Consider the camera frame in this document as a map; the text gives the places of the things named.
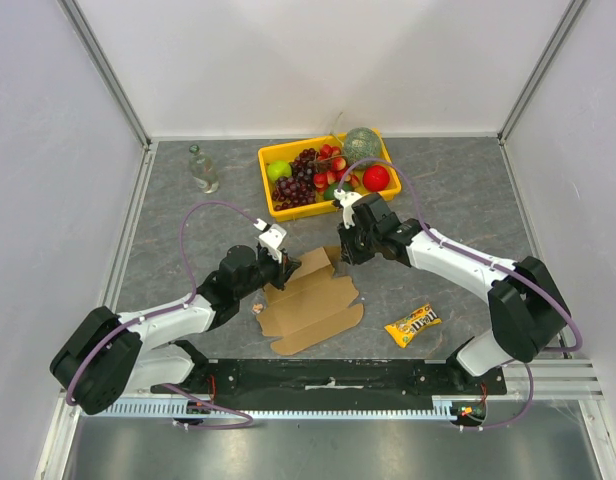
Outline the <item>dark purple grape bunch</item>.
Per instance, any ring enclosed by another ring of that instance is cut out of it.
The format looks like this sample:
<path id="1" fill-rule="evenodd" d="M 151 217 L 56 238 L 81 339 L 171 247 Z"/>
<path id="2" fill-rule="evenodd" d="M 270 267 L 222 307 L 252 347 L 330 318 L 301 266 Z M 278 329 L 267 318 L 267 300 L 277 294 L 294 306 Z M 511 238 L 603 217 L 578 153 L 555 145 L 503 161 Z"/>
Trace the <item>dark purple grape bunch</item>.
<path id="1" fill-rule="evenodd" d="M 289 164 L 292 175 L 282 177 L 272 183 L 271 199 L 274 211 L 315 204 L 317 189 L 313 183 L 314 163 L 316 157 L 314 148 L 302 150 Z"/>

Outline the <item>yellow plastic tray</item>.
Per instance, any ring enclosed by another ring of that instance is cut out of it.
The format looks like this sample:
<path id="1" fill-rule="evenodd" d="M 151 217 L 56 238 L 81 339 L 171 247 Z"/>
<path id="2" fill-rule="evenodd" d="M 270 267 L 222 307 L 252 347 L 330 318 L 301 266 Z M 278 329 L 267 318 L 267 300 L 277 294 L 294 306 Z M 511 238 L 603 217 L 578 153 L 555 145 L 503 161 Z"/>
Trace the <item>yellow plastic tray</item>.
<path id="1" fill-rule="evenodd" d="M 356 189 L 351 189 L 350 187 L 344 188 L 344 180 L 338 182 L 338 187 L 342 188 L 345 191 L 355 191 L 362 196 L 370 194 L 370 193 L 378 193 L 385 200 L 392 200 L 402 189 L 400 180 L 398 178 L 398 174 L 394 169 L 387 167 L 385 164 L 390 162 L 390 156 L 385 147 L 384 141 L 380 135 L 380 132 L 373 128 L 381 138 L 382 142 L 382 152 L 379 158 L 368 158 L 364 160 L 360 160 L 353 165 L 348 165 L 346 173 L 354 173 L 360 180 L 360 187 Z M 268 209 L 270 214 L 275 218 L 277 222 L 289 221 L 289 220 L 297 220 L 299 218 L 315 216 L 324 213 L 331 213 L 335 210 L 333 206 L 333 201 L 325 201 L 323 199 L 323 193 L 319 193 L 317 191 L 317 201 L 315 204 L 301 206 L 297 208 L 291 208 L 283 211 L 274 211 L 273 210 L 273 202 L 271 199 L 271 191 L 272 191 L 272 182 L 268 180 L 266 174 L 266 167 L 275 161 L 284 161 L 290 163 L 294 160 L 294 158 L 304 149 L 314 148 L 318 151 L 323 144 L 330 144 L 332 146 L 337 146 L 341 149 L 343 147 L 344 139 L 347 133 L 339 133 L 334 135 L 327 135 L 322 137 L 298 140 L 290 143 L 282 143 L 277 145 L 272 145 L 268 147 L 263 147 L 258 152 L 259 165 L 261 169 L 261 175 L 263 179 L 263 186 L 265 190 L 266 201 L 268 205 Z M 363 186 L 362 179 L 363 174 L 366 169 L 373 165 L 382 165 L 385 167 L 390 173 L 390 183 L 389 185 L 382 191 L 379 192 L 370 192 L 366 190 Z"/>

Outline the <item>green lime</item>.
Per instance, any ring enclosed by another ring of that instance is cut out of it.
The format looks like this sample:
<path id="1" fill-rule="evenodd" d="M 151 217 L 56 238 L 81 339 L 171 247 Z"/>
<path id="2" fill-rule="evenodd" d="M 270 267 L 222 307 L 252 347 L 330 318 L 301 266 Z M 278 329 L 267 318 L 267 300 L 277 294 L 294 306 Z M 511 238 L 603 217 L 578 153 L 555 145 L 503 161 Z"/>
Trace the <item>green lime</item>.
<path id="1" fill-rule="evenodd" d="M 333 183 L 323 193 L 323 199 L 325 201 L 333 201 L 335 199 L 335 191 L 338 189 L 338 184 Z"/>

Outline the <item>brown cardboard box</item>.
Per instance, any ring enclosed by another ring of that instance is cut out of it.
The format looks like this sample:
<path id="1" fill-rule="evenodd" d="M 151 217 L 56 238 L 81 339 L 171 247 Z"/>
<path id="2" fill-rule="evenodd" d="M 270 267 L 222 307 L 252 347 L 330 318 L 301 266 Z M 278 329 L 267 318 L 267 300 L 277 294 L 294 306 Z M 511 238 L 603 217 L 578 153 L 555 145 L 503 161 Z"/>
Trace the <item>brown cardboard box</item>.
<path id="1" fill-rule="evenodd" d="M 339 275 L 341 248 L 319 247 L 300 257 L 301 266 L 282 290 L 263 289 L 266 307 L 257 315 L 274 353 L 292 356 L 356 327 L 364 305 L 348 275 Z"/>

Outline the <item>clear glass bottle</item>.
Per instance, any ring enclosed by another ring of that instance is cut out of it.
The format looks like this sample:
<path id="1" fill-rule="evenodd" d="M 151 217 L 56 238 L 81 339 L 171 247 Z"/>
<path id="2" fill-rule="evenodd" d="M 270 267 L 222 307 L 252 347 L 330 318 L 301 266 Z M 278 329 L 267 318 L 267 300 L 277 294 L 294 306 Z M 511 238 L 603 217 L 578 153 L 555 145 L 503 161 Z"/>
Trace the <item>clear glass bottle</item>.
<path id="1" fill-rule="evenodd" d="M 212 158 L 198 144 L 189 147 L 189 168 L 198 186 L 206 194 L 219 188 L 219 177 Z"/>

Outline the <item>yellow candy bag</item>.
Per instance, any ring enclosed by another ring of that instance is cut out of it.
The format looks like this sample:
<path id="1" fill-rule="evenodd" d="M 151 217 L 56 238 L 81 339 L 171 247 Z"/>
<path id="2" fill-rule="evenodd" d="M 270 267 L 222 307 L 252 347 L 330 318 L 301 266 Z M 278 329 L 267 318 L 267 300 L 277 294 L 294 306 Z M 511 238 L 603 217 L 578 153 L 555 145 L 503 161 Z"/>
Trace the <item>yellow candy bag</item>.
<path id="1" fill-rule="evenodd" d="M 425 304 L 409 315 L 384 327 L 397 346 L 406 348 L 421 332 L 431 326 L 442 323 L 442 319 L 432 309 L 430 304 Z"/>

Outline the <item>green netted melon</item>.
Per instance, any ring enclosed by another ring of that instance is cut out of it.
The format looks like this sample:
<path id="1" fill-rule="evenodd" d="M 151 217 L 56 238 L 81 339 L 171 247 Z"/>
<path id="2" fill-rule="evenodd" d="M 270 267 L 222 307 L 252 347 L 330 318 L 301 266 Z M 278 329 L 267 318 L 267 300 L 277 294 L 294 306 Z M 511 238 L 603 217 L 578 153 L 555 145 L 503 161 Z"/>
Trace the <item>green netted melon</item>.
<path id="1" fill-rule="evenodd" d="M 348 165 L 368 158 L 379 158 L 382 152 L 380 136 L 370 128 L 356 127 L 344 139 L 342 154 Z"/>

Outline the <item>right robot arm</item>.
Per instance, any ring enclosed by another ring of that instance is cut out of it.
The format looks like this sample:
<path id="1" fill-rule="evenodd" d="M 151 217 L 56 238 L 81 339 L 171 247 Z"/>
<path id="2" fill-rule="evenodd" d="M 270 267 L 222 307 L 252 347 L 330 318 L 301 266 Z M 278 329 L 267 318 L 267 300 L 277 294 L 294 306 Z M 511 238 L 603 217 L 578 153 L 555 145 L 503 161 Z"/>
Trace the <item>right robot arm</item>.
<path id="1" fill-rule="evenodd" d="M 417 219 L 400 221 L 377 193 L 338 190 L 334 204 L 342 259 L 360 265 L 376 255 L 436 274 L 484 301 L 490 329 L 469 340 L 446 368 L 455 392 L 471 392 L 482 375 L 510 361 L 531 362 L 568 325 L 570 314 L 544 263 L 515 262 L 457 243 Z"/>

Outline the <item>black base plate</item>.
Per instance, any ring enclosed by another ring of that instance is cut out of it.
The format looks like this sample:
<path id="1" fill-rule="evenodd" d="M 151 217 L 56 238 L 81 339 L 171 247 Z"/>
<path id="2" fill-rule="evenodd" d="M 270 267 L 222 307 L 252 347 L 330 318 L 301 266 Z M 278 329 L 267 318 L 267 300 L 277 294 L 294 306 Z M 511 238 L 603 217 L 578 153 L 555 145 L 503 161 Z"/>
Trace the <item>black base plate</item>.
<path id="1" fill-rule="evenodd" d="M 265 388 L 348 387 L 416 395 L 504 395 L 503 369 L 472 377 L 454 363 L 413 359 L 218 359 L 193 368 L 190 393 L 245 394 Z"/>

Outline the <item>green apple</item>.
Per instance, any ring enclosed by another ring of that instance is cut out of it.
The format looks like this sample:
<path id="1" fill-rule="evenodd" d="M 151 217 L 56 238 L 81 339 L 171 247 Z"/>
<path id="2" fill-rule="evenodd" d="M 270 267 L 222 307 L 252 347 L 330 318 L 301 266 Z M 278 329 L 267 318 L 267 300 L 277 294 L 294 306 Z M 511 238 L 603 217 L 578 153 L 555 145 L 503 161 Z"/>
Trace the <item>green apple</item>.
<path id="1" fill-rule="evenodd" d="M 272 183 L 277 182 L 282 177 L 287 178 L 292 175 L 292 167 L 284 161 L 275 161 L 266 167 L 268 180 Z"/>

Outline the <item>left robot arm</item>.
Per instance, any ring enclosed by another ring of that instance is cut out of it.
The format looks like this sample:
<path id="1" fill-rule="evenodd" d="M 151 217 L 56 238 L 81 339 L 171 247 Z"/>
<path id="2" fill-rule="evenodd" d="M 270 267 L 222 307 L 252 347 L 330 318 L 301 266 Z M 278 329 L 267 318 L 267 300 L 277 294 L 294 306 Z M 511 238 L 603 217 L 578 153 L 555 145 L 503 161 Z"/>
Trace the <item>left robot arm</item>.
<path id="1" fill-rule="evenodd" d="M 176 384 L 196 393 L 207 369 L 176 342 L 216 329 L 232 319 L 240 302 L 271 285 L 285 288 L 301 261 L 268 248 L 237 245 L 228 250 L 191 297 L 139 312 L 91 310 L 50 363 L 50 373 L 66 389 L 66 403 L 98 414 L 125 391 Z"/>

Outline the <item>red apple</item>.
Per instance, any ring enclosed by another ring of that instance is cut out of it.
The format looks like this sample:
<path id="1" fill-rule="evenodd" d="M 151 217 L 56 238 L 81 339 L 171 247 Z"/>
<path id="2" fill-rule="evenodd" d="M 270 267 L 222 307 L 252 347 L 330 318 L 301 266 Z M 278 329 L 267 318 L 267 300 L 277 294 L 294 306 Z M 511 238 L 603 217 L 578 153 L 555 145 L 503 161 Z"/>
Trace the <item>red apple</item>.
<path id="1" fill-rule="evenodd" d="M 363 186 L 370 192 L 384 190 L 390 183 L 390 173 L 382 165 L 373 165 L 366 169 L 362 179 Z"/>

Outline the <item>red strawberry cluster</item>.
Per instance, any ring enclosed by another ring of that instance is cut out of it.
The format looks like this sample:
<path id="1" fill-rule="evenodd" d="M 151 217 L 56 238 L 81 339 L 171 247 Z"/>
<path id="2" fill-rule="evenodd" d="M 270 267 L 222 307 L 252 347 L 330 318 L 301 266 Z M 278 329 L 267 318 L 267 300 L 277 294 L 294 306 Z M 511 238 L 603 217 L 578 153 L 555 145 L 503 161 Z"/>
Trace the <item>red strawberry cluster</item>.
<path id="1" fill-rule="evenodd" d="M 319 193 L 325 193 L 331 186 L 344 180 L 344 188 L 359 188 L 361 183 L 354 173 L 346 173 L 347 159 L 337 146 L 323 144 L 316 152 L 313 183 Z"/>

